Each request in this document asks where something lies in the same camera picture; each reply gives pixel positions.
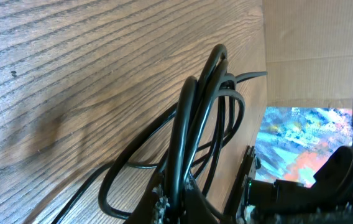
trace cardboard box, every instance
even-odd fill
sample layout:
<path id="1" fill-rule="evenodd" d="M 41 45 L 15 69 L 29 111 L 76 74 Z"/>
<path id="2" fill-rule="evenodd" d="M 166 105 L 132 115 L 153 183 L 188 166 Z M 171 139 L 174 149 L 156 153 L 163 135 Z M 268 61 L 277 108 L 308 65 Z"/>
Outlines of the cardboard box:
<path id="1" fill-rule="evenodd" d="M 269 106 L 351 108 L 353 0 L 264 0 Z"/>

